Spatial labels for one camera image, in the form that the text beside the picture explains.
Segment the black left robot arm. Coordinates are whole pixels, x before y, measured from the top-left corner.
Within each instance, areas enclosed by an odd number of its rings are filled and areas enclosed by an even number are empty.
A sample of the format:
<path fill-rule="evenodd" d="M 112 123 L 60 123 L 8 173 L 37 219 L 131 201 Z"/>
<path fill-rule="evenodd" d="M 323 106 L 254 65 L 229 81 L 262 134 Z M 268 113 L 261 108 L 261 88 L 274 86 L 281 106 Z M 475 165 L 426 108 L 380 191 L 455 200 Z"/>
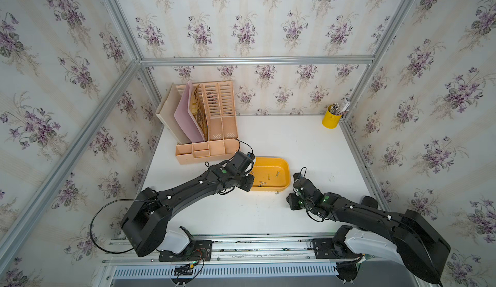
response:
<path fill-rule="evenodd" d="M 249 192 L 254 182 L 250 172 L 255 158 L 254 153 L 237 152 L 177 187 L 141 191 L 120 222 L 137 256 L 144 257 L 158 249 L 166 237 L 169 221 L 190 205 L 231 188 Z"/>

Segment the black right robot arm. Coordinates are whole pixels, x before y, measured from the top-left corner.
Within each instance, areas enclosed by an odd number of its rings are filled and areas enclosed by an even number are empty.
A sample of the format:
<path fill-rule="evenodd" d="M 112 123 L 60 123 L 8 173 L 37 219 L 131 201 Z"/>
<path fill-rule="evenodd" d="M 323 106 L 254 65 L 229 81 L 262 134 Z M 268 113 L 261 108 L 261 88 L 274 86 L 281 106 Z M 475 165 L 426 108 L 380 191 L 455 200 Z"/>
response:
<path fill-rule="evenodd" d="M 317 259 L 341 259 L 339 278 L 354 280 L 359 262 L 370 255 L 403 265 L 427 283 L 441 284 L 451 247 L 420 213 L 386 212 L 373 197 L 356 203 L 336 193 L 321 193 L 302 173 L 293 178 L 286 199 L 291 210 L 304 210 L 315 222 L 341 223 L 331 238 L 310 244 Z"/>

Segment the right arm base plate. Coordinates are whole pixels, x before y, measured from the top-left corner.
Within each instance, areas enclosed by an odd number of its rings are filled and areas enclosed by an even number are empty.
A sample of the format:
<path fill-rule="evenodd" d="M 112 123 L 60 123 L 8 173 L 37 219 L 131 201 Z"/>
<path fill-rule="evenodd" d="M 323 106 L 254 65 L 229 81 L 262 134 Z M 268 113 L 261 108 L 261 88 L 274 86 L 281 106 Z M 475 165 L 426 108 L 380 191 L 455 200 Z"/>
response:
<path fill-rule="evenodd" d="M 315 253 L 316 259 L 345 259 L 361 260 L 364 255 L 352 252 L 343 240 L 334 238 L 313 239 L 310 247 Z"/>

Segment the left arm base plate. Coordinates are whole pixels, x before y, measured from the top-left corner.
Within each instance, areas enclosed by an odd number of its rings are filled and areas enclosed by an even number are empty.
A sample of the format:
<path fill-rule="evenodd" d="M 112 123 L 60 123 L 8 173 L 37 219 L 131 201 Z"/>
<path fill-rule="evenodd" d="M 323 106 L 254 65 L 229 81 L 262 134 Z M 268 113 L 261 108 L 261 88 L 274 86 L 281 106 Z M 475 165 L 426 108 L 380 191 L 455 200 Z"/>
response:
<path fill-rule="evenodd" d="M 210 261 L 213 251 L 213 241 L 194 240 L 181 253 L 161 251 L 158 257 L 160 262 L 193 262 Z"/>

